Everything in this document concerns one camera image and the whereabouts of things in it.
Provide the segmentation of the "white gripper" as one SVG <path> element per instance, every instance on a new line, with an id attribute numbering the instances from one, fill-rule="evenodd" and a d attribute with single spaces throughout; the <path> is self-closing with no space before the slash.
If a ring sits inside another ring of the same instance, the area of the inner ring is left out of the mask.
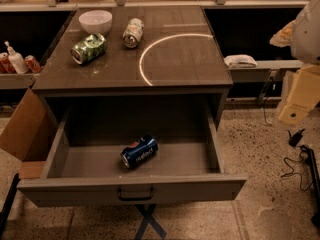
<path id="1" fill-rule="evenodd" d="M 274 34 L 269 43 L 286 47 L 291 43 L 294 58 L 310 63 L 286 75 L 288 91 L 278 112 L 278 120 L 298 125 L 320 102 L 320 0 L 310 0 L 295 21 Z"/>

